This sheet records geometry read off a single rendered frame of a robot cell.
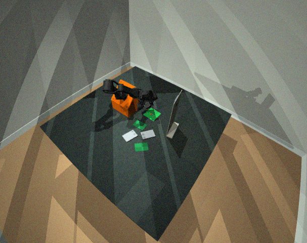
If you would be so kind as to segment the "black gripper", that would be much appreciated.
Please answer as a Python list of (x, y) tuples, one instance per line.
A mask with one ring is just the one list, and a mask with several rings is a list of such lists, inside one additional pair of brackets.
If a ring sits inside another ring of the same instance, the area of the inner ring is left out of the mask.
[[(158, 98), (157, 98), (157, 95), (155, 94), (155, 93), (153, 93), (153, 97), (152, 98), (144, 98), (144, 99), (142, 99), (141, 101), (145, 101), (146, 99), (149, 99), (150, 101), (152, 101), (152, 103), (155, 101), (155, 100), (157, 100)], [(144, 105), (143, 105), (143, 103), (141, 103), (141, 102), (139, 102), (138, 104), (137, 104), (137, 108), (138, 108), (138, 110), (141, 110), (143, 107), (144, 107)], [(145, 107), (144, 107), (145, 108)]]

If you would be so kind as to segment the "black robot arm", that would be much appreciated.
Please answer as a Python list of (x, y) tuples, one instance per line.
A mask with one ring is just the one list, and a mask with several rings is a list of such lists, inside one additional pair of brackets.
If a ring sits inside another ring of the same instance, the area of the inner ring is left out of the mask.
[[(113, 85), (113, 82), (116, 83), (118, 87), (115, 87)], [(117, 81), (113, 79), (105, 79), (103, 81), (103, 92), (114, 94), (115, 100), (124, 100), (124, 101), (126, 100), (128, 95), (132, 98), (137, 98), (140, 100), (144, 98), (153, 97), (152, 91), (143, 91), (143, 89), (140, 88), (129, 88), (124, 84), (119, 84)], [(152, 101), (150, 101), (149, 99), (142, 101), (142, 103), (146, 109), (150, 108), (153, 104)]]

